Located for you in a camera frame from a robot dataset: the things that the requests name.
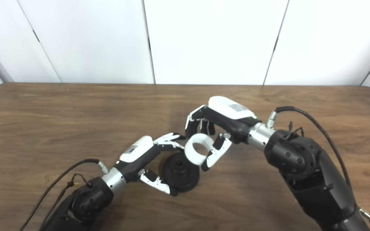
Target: white ring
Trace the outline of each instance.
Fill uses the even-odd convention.
[[[213,139],[206,134],[197,133],[193,135],[185,144],[185,155],[188,160],[193,164],[201,165],[207,156],[198,153],[193,146],[194,143],[199,143],[204,146],[207,151],[210,151],[212,149]]]

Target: wood grain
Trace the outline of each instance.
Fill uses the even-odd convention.
[[[370,211],[370,88],[5,83],[0,86],[0,230],[18,229],[47,186],[75,162],[99,158],[110,167],[144,135],[183,133],[187,114],[214,95],[241,103],[263,120],[286,105],[313,115],[342,153],[359,205]],[[276,127],[287,128],[290,120],[334,157],[302,115],[280,114]],[[150,169],[157,170],[169,155],[162,153]],[[93,164],[74,172],[100,175]],[[37,229],[69,178],[48,195],[27,230]],[[94,230],[319,228],[263,153],[240,144],[202,173],[194,190],[178,197],[129,183]]]

